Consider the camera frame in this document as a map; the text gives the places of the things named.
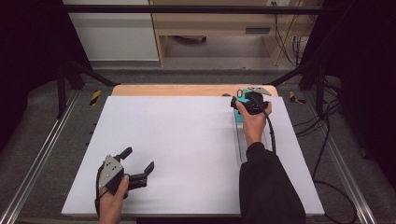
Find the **floor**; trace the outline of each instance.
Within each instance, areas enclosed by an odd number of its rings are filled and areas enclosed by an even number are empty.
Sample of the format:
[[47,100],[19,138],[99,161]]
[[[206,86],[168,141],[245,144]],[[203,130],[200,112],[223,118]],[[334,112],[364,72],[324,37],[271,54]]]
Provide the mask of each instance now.
[[[173,37],[170,39],[163,66],[156,62],[145,63],[101,63],[92,62],[95,70],[113,81],[120,83],[251,83],[263,84],[281,77],[294,65],[286,58],[280,66],[272,66],[268,53],[259,37],[211,37],[205,43],[196,39]],[[84,77],[87,82],[83,91],[68,91],[68,96],[76,94],[76,105],[59,135],[56,143],[45,155],[42,166],[33,167],[37,178],[27,188],[27,195],[22,197],[21,206],[14,210],[18,215],[15,223],[90,223],[95,218],[65,217],[61,210],[67,191],[73,184],[80,162],[94,132],[95,123],[100,117],[106,96],[112,88],[105,87],[97,81]],[[299,77],[292,78],[278,86],[279,95],[284,98],[295,131],[310,126],[315,117],[308,102],[313,91],[299,91]],[[90,105],[92,95],[101,90],[95,105]],[[295,94],[293,101],[290,92]],[[3,150],[0,157],[0,214],[13,202],[23,185],[26,174],[35,164],[35,158],[42,154],[42,147],[56,122],[57,115],[56,83],[50,82],[33,90],[28,97],[28,107],[20,126]],[[336,99],[333,92],[325,92],[325,101]],[[332,140],[337,145],[352,173],[361,194],[367,202],[373,221],[358,218],[357,223],[396,223],[396,193],[382,175],[375,161],[361,156],[359,143],[350,130],[342,107],[336,107],[330,117]],[[320,128],[308,135],[298,134],[305,161],[311,173],[318,159],[319,149],[323,144]],[[321,159],[317,178],[335,185],[347,192],[347,185],[340,176],[334,163],[332,151],[326,147]],[[326,186],[317,185],[318,195],[326,214],[344,222],[353,217],[348,201],[340,193]],[[326,217],[308,217],[308,223],[333,223]]]

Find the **black sleeve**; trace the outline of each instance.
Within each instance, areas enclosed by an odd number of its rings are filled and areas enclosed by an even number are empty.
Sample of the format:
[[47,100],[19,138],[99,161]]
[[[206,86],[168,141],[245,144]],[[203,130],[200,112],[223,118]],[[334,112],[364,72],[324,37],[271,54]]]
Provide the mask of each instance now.
[[305,223],[305,210],[279,157],[262,143],[247,149],[239,174],[243,223]]

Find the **gray carpet floor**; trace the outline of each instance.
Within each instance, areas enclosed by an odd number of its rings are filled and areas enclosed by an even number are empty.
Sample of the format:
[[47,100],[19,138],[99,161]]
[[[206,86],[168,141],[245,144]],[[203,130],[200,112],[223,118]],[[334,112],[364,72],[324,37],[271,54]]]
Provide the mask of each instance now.
[[[253,65],[249,69],[238,69],[236,67],[235,69],[224,69],[224,67],[217,68],[213,65],[213,67],[207,67],[206,70],[203,70],[200,69],[201,67],[199,64],[195,64],[191,69],[175,69],[175,66],[169,63],[168,67],[159,69],[114,70],[102,68],[98,72],[120,83],[175,84],[262,84],[286,73],[278,69],[265,71],[260,68],[254,69]],[[30,223],[34,223],[34,221],[45,223],[45,220],[48,221],[47,223],[60,223],[61,220],[96,220],[95,218],[81,219],[61,215],[66,200],[65,193],[73,184],[78,167],[91,140],[92,132],[94,132],[94,124],[99,120],[106,97],[112,91],[112,88],[87,77],[85,77],[85,80],[87,84],[83,91],[79,93],[77,104],[49,154],[45,166],[19,214],[17,223],[27,223],[26,219],[23,220],[24,218],[40,218],[38,221],[29,219],[28,222]],[[102,93],[97,103],[90,105],[92,95],[97,90],[101,90]],[[315,116],[307,104],[290,101],[290,91],[294,92],[297,99],[304,100],[305,98],[304,92],[298,91],[293,80],[279,86],[277,90],[279,95],[284,98],[292,124],[308,121]],[[335,96],[326,92],[325,100],[330,102],[333,99],[335,99]],[[55,122],[57,106],[55,82],[38,87],[30,93],[28,107],[21,123],[0,156],[0,190],[3,192],[0,194],[0,213],[4,212],[8,203],[12,200],[49,134]],[[309,124],[296,126],[295,131],[299,132]],[[338,112],[334,113],[331,116],[330,125],[332,137],[358,182],[377,223],[396,223],[396,193],[394,189],[387,182],[375,161],[364,159],[361,156],[359,143],[356,141],[344,115]],[[311,134],[299,137],[298,140],[308,169],[312,174],[318,159],[319,149],[323,143],[322,135],[319,130],[316,130]],[[344,189],[327,150],[319,165],[317,179]],[[318,195],[326,214],[342,221],[349,221],[352,218],[352,209],[348,201],[338,192],[318,185]],[[326,217],[308,217],[307,221],[308,223],[332,223]]]

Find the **hand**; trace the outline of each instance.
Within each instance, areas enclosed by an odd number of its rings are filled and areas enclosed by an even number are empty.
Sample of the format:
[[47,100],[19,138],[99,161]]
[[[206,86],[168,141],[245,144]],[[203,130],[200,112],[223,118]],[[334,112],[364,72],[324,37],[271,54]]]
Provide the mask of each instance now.
[[129,176],[126,175],[120,182],[116,194],[113,196],[110,192],[106,192],[106,188],[99,191],[102,195],[100,199],[100,217],[101,224],[116,224],[120,223],[120,215],[123,204],[123,197],[128,192]]
[[[236,107],[238,107],[239,113],[241,113],[244,120],[244,132],[247,140],[247,147],[255,142],[262,141],[262,132],[266,124],[266,117],[263,113],[258,115],[250,115],[245,107],[240,103],[236,102]],[[272,104],[268,103],[265,113],[270,115],[272,112]]]

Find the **yellow and black floor marking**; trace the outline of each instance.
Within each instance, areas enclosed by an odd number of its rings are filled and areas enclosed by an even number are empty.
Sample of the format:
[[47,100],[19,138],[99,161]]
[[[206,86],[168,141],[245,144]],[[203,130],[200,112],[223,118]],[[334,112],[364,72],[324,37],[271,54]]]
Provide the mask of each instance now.
[[91,98],[90,105],[95,105],[95,104],[96,104],[96,101],[97,101],[98,98],[99,98],[100,92],[101,92],[101,91],[95,91],[95,92],[93,93],[93,96],[92,96],[92,98]]
[[292,92],[292,91],[290,92],[290,101],[292,103],[299,103],[301,105],[305,104],[305,100],[297,100],[296,97],[294,96],[294,92]]

